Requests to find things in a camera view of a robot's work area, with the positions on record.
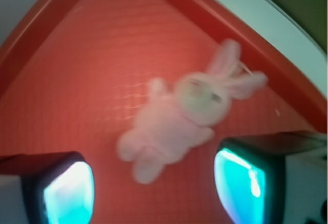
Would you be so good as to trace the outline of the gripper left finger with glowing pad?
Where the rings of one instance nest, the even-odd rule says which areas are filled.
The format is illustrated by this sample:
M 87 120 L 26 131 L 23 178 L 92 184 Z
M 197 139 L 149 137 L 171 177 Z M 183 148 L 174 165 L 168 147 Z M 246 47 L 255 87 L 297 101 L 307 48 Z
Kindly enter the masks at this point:
M 90 223 L 94 212 L 94 176 L 78 152 L 25 155 L 22 175 L 29 223 Z

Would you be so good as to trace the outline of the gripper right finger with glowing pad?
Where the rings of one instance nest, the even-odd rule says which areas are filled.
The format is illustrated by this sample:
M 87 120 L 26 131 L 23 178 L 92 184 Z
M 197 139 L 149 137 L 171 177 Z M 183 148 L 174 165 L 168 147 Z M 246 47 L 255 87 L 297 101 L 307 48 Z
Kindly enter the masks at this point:
M 282 223 L 284 153 L 257 138 L 225 138 L 214 157 L 219 200 L 233 223 Z

